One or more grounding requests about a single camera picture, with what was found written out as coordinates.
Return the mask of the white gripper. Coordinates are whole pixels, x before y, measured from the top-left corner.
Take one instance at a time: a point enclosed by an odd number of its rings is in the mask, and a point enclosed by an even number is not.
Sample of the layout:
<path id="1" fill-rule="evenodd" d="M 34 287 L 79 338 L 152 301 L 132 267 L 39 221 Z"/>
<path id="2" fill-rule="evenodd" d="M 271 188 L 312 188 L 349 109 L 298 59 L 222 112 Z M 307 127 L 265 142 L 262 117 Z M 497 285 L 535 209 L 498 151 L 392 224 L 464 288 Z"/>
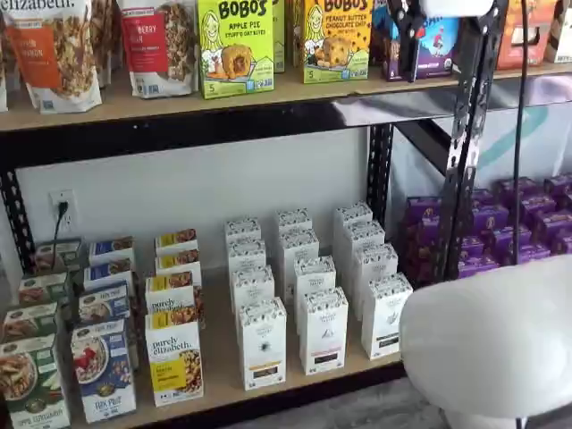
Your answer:
<path id="1" fill-rule="evenodd" d="M 399 73 L 414 82 L 419 56 L 418 31 L 426 18 L 480 17 L 492 8 L 493 0 L 388 1 L 390 15 L 400 33 Z"/>

